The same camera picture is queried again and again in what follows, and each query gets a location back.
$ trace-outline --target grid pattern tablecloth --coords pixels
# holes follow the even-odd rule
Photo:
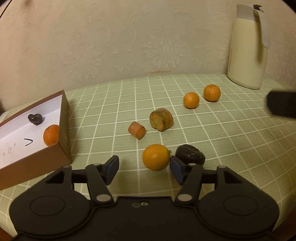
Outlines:
[[[222,95],[211,103],[204,99],[203,89],[213,83]],[[265,79],[261,89],[250,90],[222,74],[182,74],[132,78],[67,91],[73,169],[104,163],[118,155],[120,168],[109,186],[114,196],[176,196],[180,186],[169,168],[150,171],[141,156],[151,144],[163,144],[174,154],[179,145],[189,143],[205,154],[204,168],[226,165],[271,195],[281,209],[279,224],[294,203],[296,122],[271,116],[265,97],[271,89],[283,88],[271,79]],[[183,106],[187,92],[200,96],[194,110]],[[150,113],[160,107],[168,109],[174,118],[174,126],[164,132],[153,129],[149,122]],[[141,140],[128,133],[133,121],[146,128]],[[0,191],[1,227],[15,235],[9,205],[43,177]],[[213,188],[204,184],[200,197]],[[76,184],[75,190],[89,198],[86,185]]]

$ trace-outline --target patterned wallpaper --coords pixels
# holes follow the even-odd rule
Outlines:
[[[296,16],[281,0],[13,0],[0,19],[2,105],[123,78],[226,73],[237,3],[263,5],[266,76],[293,86]]]

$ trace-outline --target thermos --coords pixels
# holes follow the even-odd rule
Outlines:
[[[229,53],[228,77],[250,89],[262,85],[270,36],[261,5],[237,4]]]

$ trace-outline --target brown box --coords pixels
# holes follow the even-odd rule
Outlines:
[[[0,123],[0,190],[72,163],[68,112],[69,103],[62,90]],[[28,120],[29,114],[37,113],[43,116],[38,126]],[[43,132],[53,124],[59,125],[59,141],[47,147]]]

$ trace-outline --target carrot slice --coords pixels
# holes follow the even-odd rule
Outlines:
[[[144,137],[146,130],[144,126],[134,121],[132,124],[130,124],[128,132],[138,140],[141,140]]]
[[[165,108],[159,108],[150,114],[152,128],[164,131],[174,125],[172,114]]]

